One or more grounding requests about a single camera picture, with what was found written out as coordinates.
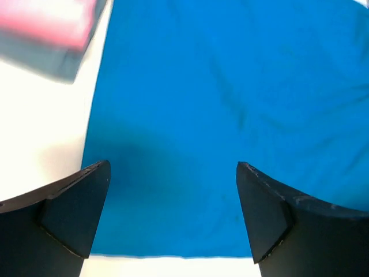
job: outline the red object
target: red object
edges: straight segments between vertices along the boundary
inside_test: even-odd
[[[96,0],[0,0],[0,29],[83,50],[95,5]]]

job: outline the white table surface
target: white table surface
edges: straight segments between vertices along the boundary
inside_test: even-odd
[[[38,76],[0,56],[0,200],[37,189],[81,167],[112,2],[74,84]],[[251,259],[131,259],[92,256],[82,277],[259,277]]]

